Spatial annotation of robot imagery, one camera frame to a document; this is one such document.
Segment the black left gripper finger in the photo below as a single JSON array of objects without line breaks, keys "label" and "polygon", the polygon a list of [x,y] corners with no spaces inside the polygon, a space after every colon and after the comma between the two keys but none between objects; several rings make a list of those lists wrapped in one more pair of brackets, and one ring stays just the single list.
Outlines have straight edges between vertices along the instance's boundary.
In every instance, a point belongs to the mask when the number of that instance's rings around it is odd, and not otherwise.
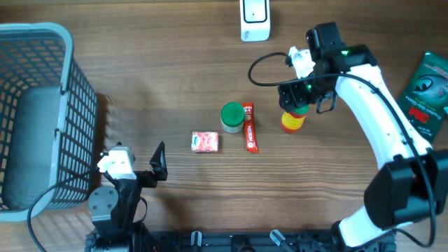
[{"label": "black left gripper finger", "polygon": [[114,151],[117,147],[122,147],[123,146],[123,144],[121,143],[121,142],[117,142],[114,146],[112,146],[111,148],[109,148],[109,149],[107,149],[107,150],[105,150],[105,151],[102,151],[101,153],[100,153],[100,156],[101,157],[104,157],[104,156],[108,156],[109,155],[109,153],[111,152],[111,151]]},{"label": "black left gripper finger", "polygon": [[167,172],[167,163],[165,158],[165,143],[161,141],[156,148],[152,158],[150,159],[150,165],[154,172]]}]

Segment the red sauce bottle green cap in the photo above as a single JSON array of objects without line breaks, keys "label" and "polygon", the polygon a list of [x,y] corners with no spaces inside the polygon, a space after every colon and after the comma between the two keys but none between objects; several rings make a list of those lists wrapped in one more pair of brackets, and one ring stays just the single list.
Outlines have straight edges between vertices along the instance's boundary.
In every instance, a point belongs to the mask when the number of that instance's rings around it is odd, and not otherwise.
[{"label": "red sauce bottle green cap", "polygon": [[309,106],[301,106],[293,112],[284,112],[281,117],[281,128],[287,134],[297,133],[305,122]]}]

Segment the red white small box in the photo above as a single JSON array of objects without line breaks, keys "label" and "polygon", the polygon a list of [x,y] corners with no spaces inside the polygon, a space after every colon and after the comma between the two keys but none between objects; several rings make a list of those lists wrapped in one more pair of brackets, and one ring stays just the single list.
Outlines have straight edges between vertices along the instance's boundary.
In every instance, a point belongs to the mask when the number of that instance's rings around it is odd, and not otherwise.
[{"label": "red white small box", "polygon": [[191,149],[196,153],[218,152],[217,132],[193,132]]}]

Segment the red coffee stick sachet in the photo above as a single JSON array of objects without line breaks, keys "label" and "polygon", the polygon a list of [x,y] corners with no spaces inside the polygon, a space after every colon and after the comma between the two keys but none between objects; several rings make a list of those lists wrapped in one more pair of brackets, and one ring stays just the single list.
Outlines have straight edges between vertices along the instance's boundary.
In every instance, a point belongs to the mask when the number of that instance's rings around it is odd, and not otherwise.
[{"label": "red coffee stick sachet", "polygon": [[253,112],[253,102],[244,102],[241,104],[245,111],[244,118],[244,133],[246,137],[246,149],[250,153],[258,152],[258,145],[255,135],[255,123],[254,123],[254,112]]}]

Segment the green lid jar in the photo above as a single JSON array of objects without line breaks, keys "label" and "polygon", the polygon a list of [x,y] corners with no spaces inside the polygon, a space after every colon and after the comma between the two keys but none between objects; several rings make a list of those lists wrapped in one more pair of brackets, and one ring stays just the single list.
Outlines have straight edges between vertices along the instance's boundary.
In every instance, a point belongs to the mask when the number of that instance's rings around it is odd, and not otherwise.
[{"label": "green lid jar", "polygon": [[245,110],[237,102],[230,102],[224,105],[220,112],[220,121],[222,128],[231,134],[238,133],[244,126]]}]

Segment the green glove package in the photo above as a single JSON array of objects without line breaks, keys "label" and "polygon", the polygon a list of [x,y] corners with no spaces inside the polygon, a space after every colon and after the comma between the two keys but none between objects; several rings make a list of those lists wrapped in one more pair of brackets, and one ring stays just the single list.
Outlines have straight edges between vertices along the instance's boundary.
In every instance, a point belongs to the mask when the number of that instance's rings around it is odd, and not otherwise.
[{"label": "green glove package", "polygon": [[415,130],[433,142],[447,114],[447,60],[425,52],[398,105]]}]

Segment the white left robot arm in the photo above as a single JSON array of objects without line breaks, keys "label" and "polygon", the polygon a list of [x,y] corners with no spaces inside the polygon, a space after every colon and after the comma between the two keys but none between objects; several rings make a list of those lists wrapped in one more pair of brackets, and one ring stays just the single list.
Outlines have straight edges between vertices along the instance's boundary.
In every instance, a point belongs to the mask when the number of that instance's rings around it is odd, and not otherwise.
[{"label": "white left robot arm", "polygon": [[149,161],[150,170],[134,171],[131,148],[118,142],[101,154],[99,171],[112,183],[96,188],[88,198],[94,231],[86,236],[86,251],[158,251],[159,245],[144,224],[135,221],[138,204],[147,201],[143,188],[155,188],[167,180],[165,143],[160,142]]}]

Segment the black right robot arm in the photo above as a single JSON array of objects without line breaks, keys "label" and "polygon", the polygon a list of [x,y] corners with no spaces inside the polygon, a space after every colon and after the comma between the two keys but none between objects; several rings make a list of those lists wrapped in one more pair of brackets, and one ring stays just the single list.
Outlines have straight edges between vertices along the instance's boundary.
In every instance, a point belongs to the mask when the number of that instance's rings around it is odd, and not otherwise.
[{"label": "black right robot arm", "polygon": [[307,34],[305,50],[291,48],[296,79],[279,87],[289,113],[342,99],[364,131],[378,173],[363,206],[336,224],[341,251],[362,249],[406,225],[434,221],[447,202],[447,152],[434,150],[406,119],[390,94],[375,57],[365,45],[347,46],[333,22]]}]

